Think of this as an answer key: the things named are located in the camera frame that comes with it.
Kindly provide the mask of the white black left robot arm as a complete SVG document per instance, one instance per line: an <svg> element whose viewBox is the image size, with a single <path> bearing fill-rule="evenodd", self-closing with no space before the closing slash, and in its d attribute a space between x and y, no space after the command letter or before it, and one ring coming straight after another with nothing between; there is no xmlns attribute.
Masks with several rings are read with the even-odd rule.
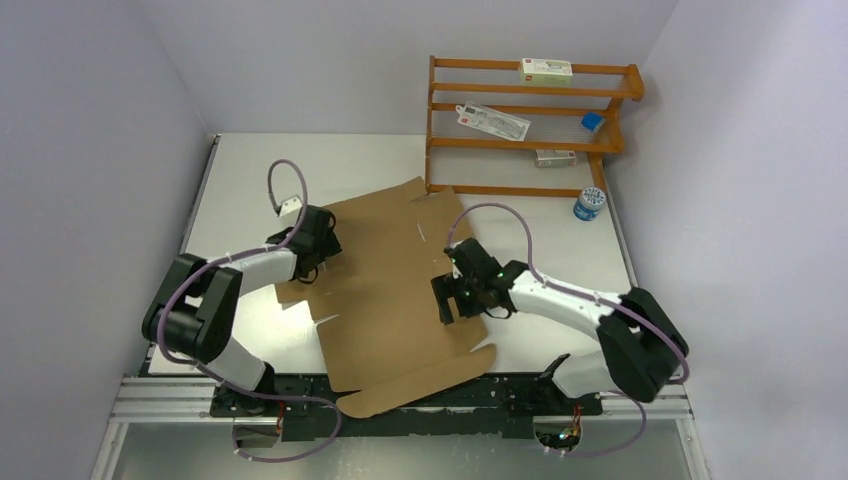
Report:
<svg viewBox="0 0 848 480"><path fill-rule="evenodd" d="M257 248L218 259L177 256L142 321L142 335L205 368L237 391L237 403L261 416L277 400L273 367L232 336L242 296L266 286L310 284L326 259L342 251L336 216L313 205L288 211L292 226Z"/></svg>

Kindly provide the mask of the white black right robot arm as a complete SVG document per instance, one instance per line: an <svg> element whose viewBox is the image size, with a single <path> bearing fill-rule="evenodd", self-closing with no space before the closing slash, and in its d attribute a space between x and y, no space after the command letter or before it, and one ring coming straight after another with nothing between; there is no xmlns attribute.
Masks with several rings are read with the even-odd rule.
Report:
<svg viewBox="0 0 848 480"><path fill-rule="evenodd" d="M542 406L562 414L579 397L617 392L650 403L671 384L689 349L655 297L591 291L543 276L527 262L501 264L474 238L444 250L451 269L430 281L442 324L500 308L533 314L594 340L594 352L560 355L542 374Z"/></svg>

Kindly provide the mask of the brown cardboard box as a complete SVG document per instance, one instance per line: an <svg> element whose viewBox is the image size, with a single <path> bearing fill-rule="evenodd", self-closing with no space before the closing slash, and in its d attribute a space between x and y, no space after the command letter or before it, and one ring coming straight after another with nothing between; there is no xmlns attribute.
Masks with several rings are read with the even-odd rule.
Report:
<svg viewBox="0 0 848 480"><path fill-rule="evenodd" d="M277 284L280 303L306 301L330 380L340 393L429 395L487 373L497 348L478 317L445 326L431 288L464 207L424 181L329 205L342 252L310 284Z"/></svg>

